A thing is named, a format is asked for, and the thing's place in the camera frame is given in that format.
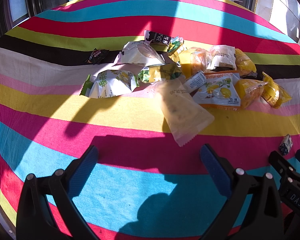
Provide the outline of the green yellow garlic pea packet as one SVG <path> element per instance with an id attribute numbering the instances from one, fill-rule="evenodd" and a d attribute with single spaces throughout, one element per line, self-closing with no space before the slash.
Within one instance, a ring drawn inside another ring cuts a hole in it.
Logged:
<path id="1" fill-rule="evenodd" d="M 144 67 L 138 74 L 142 83 L 154 83 L 173 80 L 182 76 L 181 69 L 175 63 Z"/>

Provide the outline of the dark chocolate snack packet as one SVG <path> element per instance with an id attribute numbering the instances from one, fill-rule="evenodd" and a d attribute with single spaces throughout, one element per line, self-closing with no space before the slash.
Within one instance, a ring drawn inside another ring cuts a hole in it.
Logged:
<path id="1" fill-rule="evenodd" d="M 158 44 L 161 46 L 169 46 L 172 40 L 172 37 L 164 35 L 161 33 L 156 33 L 154 31 L 145 30 L 144 31 L 144 40 L 148 44 Z"/>

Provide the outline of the striped colourful tablecloth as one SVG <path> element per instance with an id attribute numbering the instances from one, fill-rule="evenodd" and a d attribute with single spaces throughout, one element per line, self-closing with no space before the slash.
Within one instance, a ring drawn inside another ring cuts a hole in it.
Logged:
<path id="1" fill-rule="evenodd" d="M 140 87 L 107 99 L 80 95 L 89 74 L 111 67 L 145 30 L 187 47 L 244 51 L 289 91 L 279 109 L 210 109 L 214 122 L 180 147 L 152 94 Z M 88 64 L 95 49 L 109 50 Z M 74 0 L 0 38 L 0 214 L 9 230 L 26 176 L 51 175 L 89 145 L 97 165 L 74 202 L 101 239 L 197 239 L 225 202 L 199 158 L 210 144 L 234 166 L 263 175 L 285 135 L 300 149 L 300 46 L 227 0 Z"/>

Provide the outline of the white bun packet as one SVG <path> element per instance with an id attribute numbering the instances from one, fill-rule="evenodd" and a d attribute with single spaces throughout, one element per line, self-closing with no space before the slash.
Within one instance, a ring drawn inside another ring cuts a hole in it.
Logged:
<path id="1" fill-rule="evenodd" d="M 215 45 L 209 49 L 210 57 L 207 70 L 214 70 L 217 67 L 225 67 L 236 70 L 235 47 L 227 45 Z"/>

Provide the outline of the orange white lemon snack packet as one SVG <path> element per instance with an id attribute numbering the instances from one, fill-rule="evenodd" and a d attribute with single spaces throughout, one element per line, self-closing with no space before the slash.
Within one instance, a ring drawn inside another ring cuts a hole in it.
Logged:
<path id="1" fill-rule="evenodd" d="M 239 110 L 241 99 L 235 89 L 238 80 L 238 72 L 208 73 L 206 83 L 198 88 L 192 98 L 202 107 Z"/>

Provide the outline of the small blue white candy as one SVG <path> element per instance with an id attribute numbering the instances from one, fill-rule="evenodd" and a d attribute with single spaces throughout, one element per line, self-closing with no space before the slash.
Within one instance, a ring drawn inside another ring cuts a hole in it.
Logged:
<path id="1" fill-rule="evenodd" d="M 286 135 L 280 145 L 279 145 L 279 152 L 284 156 L 287 155 L 290 150 L 292 149 L 293 146 L 293 141 L 292 141 L 292 137 L 288 134 Z"/>

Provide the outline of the yellow cake packet front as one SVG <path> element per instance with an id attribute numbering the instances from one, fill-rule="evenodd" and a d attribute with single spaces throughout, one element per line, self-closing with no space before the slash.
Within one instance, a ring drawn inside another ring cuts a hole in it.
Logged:
<path id="1" fill-rule="evenodd" d="M 239 79 L 235 90 L 241 100 L 241 109 L 246 109 L 255 100 L 259 99 L 267 82 L 251 79 Z"/>

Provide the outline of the green white ginkgo snack packet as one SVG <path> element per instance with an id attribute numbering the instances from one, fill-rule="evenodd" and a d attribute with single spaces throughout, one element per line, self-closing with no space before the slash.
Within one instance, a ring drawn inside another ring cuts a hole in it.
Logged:
<path id="1" fill-rule="evenodd" d="M 97 76 L 88 75 L 80 95 L 89 98 L 112 98 L 132 93 L 139 87 L 138 78 L 126 70 L 105 70 Z"/>

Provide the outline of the yellow cake packet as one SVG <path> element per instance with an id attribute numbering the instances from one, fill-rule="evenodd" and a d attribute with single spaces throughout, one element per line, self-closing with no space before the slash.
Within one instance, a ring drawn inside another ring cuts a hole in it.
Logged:
<path id="1" fill-rule="evenodd" d="M 264 86 L 262 98 L 274 109 L 278 109 L 282 104 L 292 100 L 291 95 L 281 86 L 274 82 L 274 80 L 265 72 L 263 74 L 263 82 L 267 84 Z"/>
<path id="2" fill-rule="evenodd" d="M 202 48 L 192 47 L 179 54 L 181 71 L 186 78 L 191 77 L 200 70 L 204 73 L 207 72 L 207 66 L 210 63 L 210 60 L 211 54 Z"/>
<path id="3" fill-rule="evenodd" d="M 239 79 L 235 90 L 241 100 L 241 109 L 246 109 L 255 100 L 259 99 L 267 82 L 251 79 Z"/>
<path id="4" fill-rule="evenodd" d="M 257 77 L 257 69 L 253 61 L 240 49 L 235 49 L 235 63 L 240 77 Z"/>

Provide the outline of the small white barcode packet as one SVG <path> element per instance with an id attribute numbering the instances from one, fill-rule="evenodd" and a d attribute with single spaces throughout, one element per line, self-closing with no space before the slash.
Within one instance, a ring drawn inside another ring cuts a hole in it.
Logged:
<path id="1" fill-rule="evenodd" d="M 196 72 L 196 74 L 189 77 L 183 86 L 188 93 L 192 93 L 198 88 L 202 87 L 206 83 L 206 76 L 202 70 Z"/>

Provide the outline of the white pastry packet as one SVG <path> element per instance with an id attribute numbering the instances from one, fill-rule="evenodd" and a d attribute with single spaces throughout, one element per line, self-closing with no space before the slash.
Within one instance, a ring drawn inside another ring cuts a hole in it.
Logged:
<path id="1" fill-rule="evenodd" d="M 130 41 L 117 55 L 115 64 L 135 64 L 149 67 L 165 64 L 165 60 L 145 41 Z"/>

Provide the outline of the small black candy packet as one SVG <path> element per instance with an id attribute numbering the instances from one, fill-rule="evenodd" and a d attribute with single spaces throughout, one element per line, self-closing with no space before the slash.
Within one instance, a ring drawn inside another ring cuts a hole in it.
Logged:
<path id="1" fill-rule="evenodd" d="M 95 48 L 87 59 L 88 64 L 99 64 L 109 53 L 106 49 Z"/>

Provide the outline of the translucent cracker packet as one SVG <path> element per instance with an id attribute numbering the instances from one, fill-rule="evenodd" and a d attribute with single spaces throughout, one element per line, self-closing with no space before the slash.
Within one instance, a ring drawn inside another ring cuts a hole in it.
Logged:
<path id="1" fill-rule="evenodd" d="M 213 123 L 214 116 L 193 100 L 180 80 L 157 82 L 154 91 L 178 146 L 184 146 Z"/>

